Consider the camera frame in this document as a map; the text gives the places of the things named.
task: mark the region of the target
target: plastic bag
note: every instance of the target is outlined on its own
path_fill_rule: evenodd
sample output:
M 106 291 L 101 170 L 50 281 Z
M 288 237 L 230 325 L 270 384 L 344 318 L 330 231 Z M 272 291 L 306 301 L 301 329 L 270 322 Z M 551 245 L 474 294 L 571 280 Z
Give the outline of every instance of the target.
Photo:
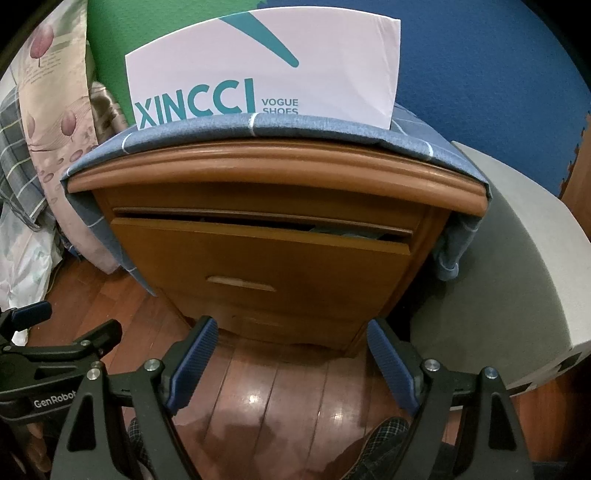
M 24 307 L 42 300 L 51 270 L 61 261 L 55 224 L 40 222 L 33 232 L 14 215 L 7 204 L 0 215 L 0 309 Z M 12 341 L 27 343 L 27 331 L 17 332 Z

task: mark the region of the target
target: blue gripper pad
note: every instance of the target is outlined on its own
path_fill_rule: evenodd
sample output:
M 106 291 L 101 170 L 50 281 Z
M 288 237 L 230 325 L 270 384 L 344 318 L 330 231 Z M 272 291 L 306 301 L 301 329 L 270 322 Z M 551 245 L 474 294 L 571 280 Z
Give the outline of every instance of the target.
M 376 320 L 369 322 L 367 338 L 369 351 L 374 356 L 394 400 L 399 407 L 415 415 L 419 403 L 413 377 Z
M 210 318 L 170 379 L 170 396 L 165 406 L 171 415 L 189 404 L 216 345 L 217 323 Z

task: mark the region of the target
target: metal screw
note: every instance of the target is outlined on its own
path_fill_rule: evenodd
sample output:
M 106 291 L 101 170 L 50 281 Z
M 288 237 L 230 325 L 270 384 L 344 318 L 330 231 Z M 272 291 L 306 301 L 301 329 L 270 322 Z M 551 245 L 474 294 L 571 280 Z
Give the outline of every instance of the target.
M 492 367 L 486 367 L 484 369 L 484 374 L 487 378 L 490 378 L 491 380 L 494 380 L 496 377 L 499 376 L 499 372 L 496 370 L 496 368 Z
M 425 365 L 425 368 L 430 372 L 436 372 L 441 368 L 441 364 L 434 358 L 429 358 L 428 360 L 425 360 L 423 362 L 423 365 Z
M 86 378 L 88 380 L 96 380 L 99 377 L 100 377 L 100 370 L 98 368 L 91 368 L 86 373 Z
M 144 368 L 148 372 L 153 372 L 154 370 L 157 370 L 159 367 L 160 367 L 160 360 L 158 360 L 157 358 L 151 358 L 150 360 L 146 360 L 144 363 Z

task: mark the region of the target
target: teal logo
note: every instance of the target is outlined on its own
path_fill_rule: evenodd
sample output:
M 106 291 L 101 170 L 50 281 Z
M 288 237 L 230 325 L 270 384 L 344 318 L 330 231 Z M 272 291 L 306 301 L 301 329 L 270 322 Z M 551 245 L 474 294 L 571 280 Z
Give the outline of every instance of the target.
M 259 42 L 265 48 L 271 50 L 275 55 L 284 60 L 288 65 L 297 68 L 300 61 L 289 49 L 277 38 L 271 30 L 263 25 L 250 12 L 227 15 L 220 17 L 220 20 L 245 33 L 253 40 Z
M 244 97 L 246 103 L 246 111 L 248 113 L 254 113 L 255 109 L 255 88 L 254 82 L 252 79 L 244 79 Z M 220 113 L 242 113 L 242 109 L 238 106 L 228 106 L 222 102 L 222 93 L 224 90 L 227 89 L 236 89 L 240 86 L 240 82 L 237 80 L 224 80 L 220 82 L 214 89 L 212 93 L 212 100 L 213 106 L 217 109 Z M 207 110 L 200 110 L 195 105 L 195 99 L 199 94 L 207 94 L 210 90 L 210 87 L 207 83 L 200 83 L 199 85 L 195 85 L 191 90 L 189 90 L 188 94 L 185 95 L 185 92 L 182 90 L 177 90 L 177 98 L 176 101 L 171 98 L 168 93 L 163 93 L 162 96 L 155 95 L 154 96 L 154 109 L 156 110 L 156 118 L 150 114 L 150 110 L 152 108 L 152 97 L 147 98 L 144 104 L 142 105 L 139 102 L 135 102 L 135 107 L 140 112 L 142 119 L 139 123 L 139 129 L 142 130 L 146 123 L 151 125 L 152 127 L 156 126 L 156 120 L 158 120 L 158 124 L 162 125 L 164 123 L 169 123 L 173 121 L 172 113 L 174 112 L 175 115 L 178 117 L 179 120 L 186 120 L 187 119 L 187 110 L 189 110 L 194 116 L 209 116 L 213 115 L 213 112 L 210 108 Z
M 240 30 L 244 34 L 259 42 L 269 51 L 273 52 L 279 58 L 284 60 L 291 67 L 297 68 L 300 61 L 289 49 L 279 40 L 265 25 L 263 25 L 252 13 L 244 12 L 239 14 L 220 17 L 220 20 Z M 196 106 L 196 99 L 204 99 L 203 96 L 211 95 L 213 107 L 223 114 L 242 113 L 244 110 L 238 105 L 227 105 L 222 102 L 222 93 L 225 90 L 238 89 L 244 91 L 244 103 L 240 100 L 243 108 L 248 113 L 255 113 L 255 91 L 254 80 L 252 78 L 243 81 L 228 79 L 220 82 L 216 86 L 209 86 L 206 83 L 195 85 L 189 91 L 177 90 L 176 98 L 168 93 L 155 95 L 153 98 L 147 98 L 144 103 L 135 102 L 134 106 L 141 115 L 139 129 L 146 125 L 155 127 L 164 123 L 173 122 L 173 114 L 179 120 L 187 119 L 187 112 L 196 117 L 214 115 L 214 112 L 208 109 L 199 109 Z M 263 109 L 266 113 L 294 113 L 298 114 L 297 99 L 263 99 Z

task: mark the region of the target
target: open drawer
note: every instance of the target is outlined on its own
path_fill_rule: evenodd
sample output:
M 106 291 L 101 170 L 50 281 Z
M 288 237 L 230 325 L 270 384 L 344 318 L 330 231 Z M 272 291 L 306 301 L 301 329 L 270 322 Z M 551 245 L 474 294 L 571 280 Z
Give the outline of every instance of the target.
M 407 244 L 326 233 L 137 218 L 111 227 L 156 288 L 359 326 L 379 313 L 410 260 Z

